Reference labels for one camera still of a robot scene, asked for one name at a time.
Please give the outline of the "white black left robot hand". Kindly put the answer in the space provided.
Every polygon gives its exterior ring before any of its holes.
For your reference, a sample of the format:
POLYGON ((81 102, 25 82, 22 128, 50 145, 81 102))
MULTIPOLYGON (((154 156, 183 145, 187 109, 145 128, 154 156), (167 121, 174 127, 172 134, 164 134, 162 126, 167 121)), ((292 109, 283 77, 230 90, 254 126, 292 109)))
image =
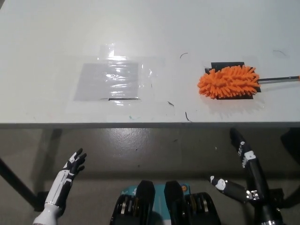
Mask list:
POLYGON ((60 209, 66 206, 73 181, 78 173, 85 168, 83 163, 85 162, 87 154, 82 152, 82 148, 76 151, 58 172, 45 203, 56 205, 60 209))

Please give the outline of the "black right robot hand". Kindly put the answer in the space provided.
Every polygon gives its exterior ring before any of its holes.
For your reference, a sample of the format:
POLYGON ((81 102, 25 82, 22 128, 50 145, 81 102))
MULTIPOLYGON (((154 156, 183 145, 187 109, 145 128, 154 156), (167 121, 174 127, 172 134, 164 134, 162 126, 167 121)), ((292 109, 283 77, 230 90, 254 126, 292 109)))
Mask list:
POLYGON ((258 157, 250 144, 235 128, 230 129, 230 139, 246 172, 247 187, 224 178, 210 176, 210 183, 222 194, 241 203, 251 203, 254 207, 276 208, 270 196, 270 189, 258 157))

